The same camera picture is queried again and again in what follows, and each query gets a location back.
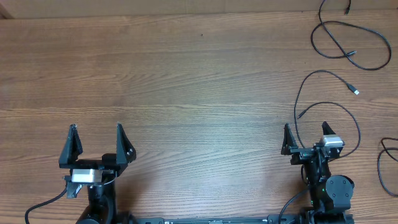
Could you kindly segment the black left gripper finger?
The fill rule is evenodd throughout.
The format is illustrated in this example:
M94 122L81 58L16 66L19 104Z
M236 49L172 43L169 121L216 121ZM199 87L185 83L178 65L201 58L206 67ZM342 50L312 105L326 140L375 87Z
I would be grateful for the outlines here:
M78 156L83 153L83 147L78 135L77 125L71 124L68 136L58 160L60 165L70 165L78 160Z
M136 150L124 132L121 123L116 127L116 163L129 164L136 159Z

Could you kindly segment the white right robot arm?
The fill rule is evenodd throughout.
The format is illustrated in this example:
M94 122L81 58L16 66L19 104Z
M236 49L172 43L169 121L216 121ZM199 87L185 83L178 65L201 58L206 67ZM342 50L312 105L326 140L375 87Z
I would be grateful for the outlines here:
M354 182L345 175L332 175L328 163L338 159L345 142L328 125L322 123L323 136L310 148L299 148L289 124L284 126L281 154L290 156L292 165L301 165L307 188L292 197L282 208L278 223L353 223L346 211L351 208ZM298 215L284 215L287 207L298 197L309 193L311 207Z

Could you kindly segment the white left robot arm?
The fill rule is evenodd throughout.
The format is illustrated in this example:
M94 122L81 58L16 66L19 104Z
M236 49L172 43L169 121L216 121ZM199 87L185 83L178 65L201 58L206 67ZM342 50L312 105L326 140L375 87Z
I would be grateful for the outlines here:
M119 212L116 202L116 179L136 159L136 150L123 126L116 126L116 152L103 154L101 159L79 159L83 147L77 125L71 124L66 143L59 157L61 169L68 169L64 177L67 198L76 198L87 187L88 206L77 223L134 223L130 212Z

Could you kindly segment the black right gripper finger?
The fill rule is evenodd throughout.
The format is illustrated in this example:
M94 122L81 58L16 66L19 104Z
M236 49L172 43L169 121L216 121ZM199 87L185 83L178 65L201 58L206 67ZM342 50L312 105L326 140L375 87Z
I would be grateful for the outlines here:
M332 128L329 126L329 124L324 121L322 123L322 130L323 130L323 135L336 135L336 133L334 132L334 130L332 130Z
M295 141L294 135L292 134L289 123L286 123L284 126L284 140L280 153L282 155L288 156L297 153L298 149L299 147Z

